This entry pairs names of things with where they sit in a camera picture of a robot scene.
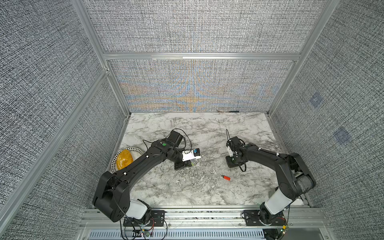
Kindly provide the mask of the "red usb drive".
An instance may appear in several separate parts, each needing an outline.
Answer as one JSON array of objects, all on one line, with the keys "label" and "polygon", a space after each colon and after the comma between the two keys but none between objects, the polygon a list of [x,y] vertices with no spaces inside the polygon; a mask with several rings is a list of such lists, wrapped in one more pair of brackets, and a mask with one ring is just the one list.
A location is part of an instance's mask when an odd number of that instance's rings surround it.
[{"label": "red usb drive", "polygon": [[225,179],[225,180],[227,180],[227,181],[230,181],[230,180],[231,180],[231,178],[230,178],[230,177],[228,177],[228,176],[225,176],[225,175],[222,175],[222,178],[223,178],[223,179]]}]

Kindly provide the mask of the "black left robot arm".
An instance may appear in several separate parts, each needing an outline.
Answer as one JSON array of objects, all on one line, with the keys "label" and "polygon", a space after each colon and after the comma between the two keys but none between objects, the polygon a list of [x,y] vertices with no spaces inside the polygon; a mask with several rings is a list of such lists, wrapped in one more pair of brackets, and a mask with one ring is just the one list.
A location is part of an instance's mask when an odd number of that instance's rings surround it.
[{"label": "black left robot arm", "polygon": [[150,219],[151,207],[144,201],[132,200],[130,191],[139,179],[165,160],[173,162],[175,170],[181,170],[190,167],[191,160],[200,159],[199,148],[179,147],[187,137],[174,129],[166,138],[152,142],[133,163],[114,173],[107,171],[102,174],[93,205],[114,223],[126,217],[146,224]]}]

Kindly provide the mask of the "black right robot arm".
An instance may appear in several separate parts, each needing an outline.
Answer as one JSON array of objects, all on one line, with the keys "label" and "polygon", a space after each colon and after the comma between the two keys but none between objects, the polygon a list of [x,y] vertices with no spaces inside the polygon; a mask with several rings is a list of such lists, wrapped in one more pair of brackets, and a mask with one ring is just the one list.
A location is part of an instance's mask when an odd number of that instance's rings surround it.
[{"label": "black right robot arm", "polygon": [[270,226],[275,219],[283,216],[283,211],[316,186],[308,166],[297,153],[280,154],[246,143],[238,137],[227,140],[229,155],[226,162],[229,168],[247,170],[247,162],[255,162],[276,172],[278,187],[275,193],[260,205],[257,216],[264,226]]}]

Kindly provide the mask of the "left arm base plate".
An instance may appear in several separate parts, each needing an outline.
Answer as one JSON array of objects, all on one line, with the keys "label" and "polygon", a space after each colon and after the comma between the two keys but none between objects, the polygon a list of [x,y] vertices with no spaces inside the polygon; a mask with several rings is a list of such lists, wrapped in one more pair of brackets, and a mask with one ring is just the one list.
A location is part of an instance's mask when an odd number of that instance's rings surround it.
[{"label": "left arm base plate", "polygon": [[150,228],[150,227],[164,227],[165,226],[165,211],[151,211],[151,215],[149,216],[147,221],[143,221],[142,219],[137,220],[134,218],[126,219],[124,218],[123,226],[124,227],[132,227],[135,228]]}]

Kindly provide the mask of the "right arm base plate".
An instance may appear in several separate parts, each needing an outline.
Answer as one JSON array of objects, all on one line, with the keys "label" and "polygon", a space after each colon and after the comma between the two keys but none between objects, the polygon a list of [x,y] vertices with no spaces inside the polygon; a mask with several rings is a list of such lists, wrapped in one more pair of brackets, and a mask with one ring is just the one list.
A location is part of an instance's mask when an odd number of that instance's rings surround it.
[{"label": "right arm base plate", "polygon": [[282,212],[277,215],[271,215],[268,211],[264,210],[244,210],[241,217],[245,220],[247,227],[283,226],[287,223]]}]

